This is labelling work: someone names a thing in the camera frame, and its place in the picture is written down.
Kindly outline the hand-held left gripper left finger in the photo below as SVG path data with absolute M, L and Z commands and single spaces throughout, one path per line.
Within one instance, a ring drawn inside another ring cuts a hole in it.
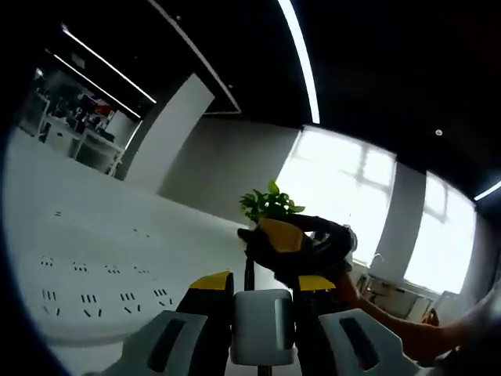
M 176 310 L 164 310 L 123 342 L 100 375 L 223 375 L 232 341 L 234 278 L 193 282 Z

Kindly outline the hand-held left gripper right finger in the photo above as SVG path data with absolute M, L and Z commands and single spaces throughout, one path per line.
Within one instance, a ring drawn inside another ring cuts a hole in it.
M 318 303 L 335 286 L 299 276 L 293 288 L 295 344 L 303 375 L 422 375 L 399 336 L 361 309 L 320 314 Z

